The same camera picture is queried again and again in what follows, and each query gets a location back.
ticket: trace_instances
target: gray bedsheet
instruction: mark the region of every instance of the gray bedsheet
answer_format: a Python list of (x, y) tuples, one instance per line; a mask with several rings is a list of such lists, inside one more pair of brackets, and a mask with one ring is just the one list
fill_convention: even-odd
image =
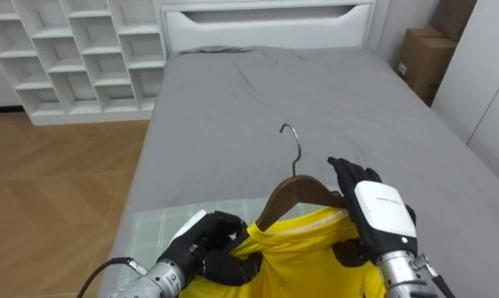
[[(499, 297), (499, 180), (375, 55), (354, 49), (194, 53), (166, 63), (112, 256), (137, 211), (258, 198), (328, 156), (377, 170), (418, 216), (419, 245), (458, 297)], [(104, 276), (101, 296), (115, 287)]]

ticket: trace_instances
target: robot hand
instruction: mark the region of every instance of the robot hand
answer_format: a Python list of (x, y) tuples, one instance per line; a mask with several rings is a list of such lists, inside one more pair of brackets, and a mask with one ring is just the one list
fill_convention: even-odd
[(110, 297), (172, 298), (196, 274), (226, 286), (240, 286), (260, 271), (260, 253), (245, 260), (229, 255), (247, 237), (247, 225), (239, 217), (216, 211), (193, 219), (188, 222), (190, 228), (172, 240), (154, 267), (148, 271), (134, 268), (142, 276)]
[(338, 175), (345, 206), (359, 234), (359, 239), (334, 246), (336, 258), (348, 267), (361, 266), (366, 260), (379, 267), (386, 298), (438, 297), (419, 274), (423, 269), (446, 297), (454, 298), (427, 257), (418, 256), (415, 211), (403, 203), (398, 190), (382, 184), (371, 168), (364, 170), (333, 157), (328, 162)]
[(417, 255), (415, 211), (405, 205), (398, 190), (384, 185), (371, 168), (344, 159), (328, 158), (338, 175), (350, 219), (356, 225), (364, 257), (377, 264), (395, 251)]

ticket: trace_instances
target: cardboard box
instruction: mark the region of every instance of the cardboard box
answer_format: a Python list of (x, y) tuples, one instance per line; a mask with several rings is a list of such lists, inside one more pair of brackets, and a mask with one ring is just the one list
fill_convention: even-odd
[(477, 0), (440, 0), (429, 23), (452, 41), (458, 42)]
[(428, 105), (439, 89), (457, 44), (433, 28), (408, 29), (396, 73)]

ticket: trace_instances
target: white bookshelf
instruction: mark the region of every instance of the white bookshelf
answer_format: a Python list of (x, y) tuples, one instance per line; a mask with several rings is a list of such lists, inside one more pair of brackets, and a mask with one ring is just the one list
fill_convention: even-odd
[(0, 65), (35, 125), (144, 119), (166, 61), (155, 0), (0, 0)]

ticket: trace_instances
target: yellow shirt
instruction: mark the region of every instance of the yellow shirt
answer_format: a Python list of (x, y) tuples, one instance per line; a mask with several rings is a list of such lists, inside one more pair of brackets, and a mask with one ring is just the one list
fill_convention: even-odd
[(265, 232), (253, 223), (249, 238), (232, 251), (244, 258), (262, 252), (261, 271), (243, 286), (221, 286), (197, 276), (181, 298), (382, 298), (385, 289), (370, 262), (343, 267), (331, 245), (357, 237), (346, 211), (325, 208), (273, 224)]

